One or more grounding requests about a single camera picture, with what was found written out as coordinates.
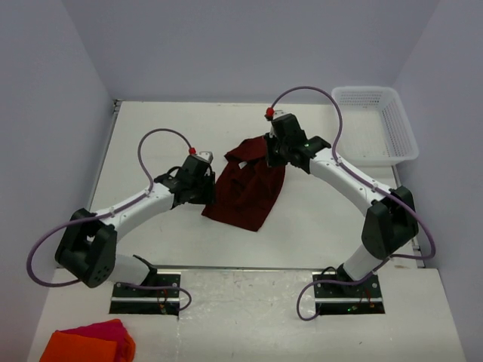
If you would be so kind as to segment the dark red t-shirt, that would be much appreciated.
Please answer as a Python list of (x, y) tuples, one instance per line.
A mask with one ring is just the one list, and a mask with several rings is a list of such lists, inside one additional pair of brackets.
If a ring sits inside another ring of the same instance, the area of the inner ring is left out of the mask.
[(263, 137), (243, 140), (228, 151), (223, 172), (215, 184), (216, 202), (202, 211), (202, 216), (257, 232), (265, 223), (285, 181), (284, 167), (266, 163)]

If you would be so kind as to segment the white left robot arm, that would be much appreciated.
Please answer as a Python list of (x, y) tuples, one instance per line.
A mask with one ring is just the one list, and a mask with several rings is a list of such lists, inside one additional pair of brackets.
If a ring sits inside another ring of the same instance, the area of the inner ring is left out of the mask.
[(87, 287), (105, 281), (124, 284), (140, 296), (157, 286), (152, 264), (139, 256), (116, 252), (117, 243), (154, 216), (183, 204), (213, 204), (215, 173), (211, 152), (188, 155), (183, 165), (157, 176), (153, 184), (124, 204), (92, 213), (80, 209), (71, 216), (55, 260)]

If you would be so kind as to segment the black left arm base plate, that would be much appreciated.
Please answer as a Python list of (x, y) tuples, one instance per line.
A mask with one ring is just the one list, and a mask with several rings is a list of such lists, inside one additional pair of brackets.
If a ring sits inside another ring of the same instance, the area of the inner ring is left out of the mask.
[(115, 284), (110, 314), (173, 315), (180, 312), (179, 290), (138, 290)]

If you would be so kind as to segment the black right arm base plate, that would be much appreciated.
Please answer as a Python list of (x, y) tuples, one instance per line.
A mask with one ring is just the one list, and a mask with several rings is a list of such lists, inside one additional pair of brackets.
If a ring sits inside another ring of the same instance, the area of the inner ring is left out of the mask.
[(383, 295), (377, 275), (357, 286), (321, 283), (335, 279), (333, 269), (313, 272), (315, 311), (318, 315), (384, 314)]

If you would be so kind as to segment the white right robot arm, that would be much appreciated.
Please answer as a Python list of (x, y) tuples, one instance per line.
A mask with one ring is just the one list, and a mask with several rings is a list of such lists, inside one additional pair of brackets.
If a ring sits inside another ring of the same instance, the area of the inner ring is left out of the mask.
[(344, 169), (331, 144), (319, 136), (309, 139), (295, 115), (275, 112), (266, 118), (271, 124), (263, 136), (267, 164), (291, 164), (326, 182), (365, 217), (361, 246), (337, 269), (337, 289), (344, 296), (354, 296), (363, 288), (366, 275), (417, 236), (418, 223), (405, 209), (414, 209), (413, 195), (404, 186), (380, 185), (351, 164)]

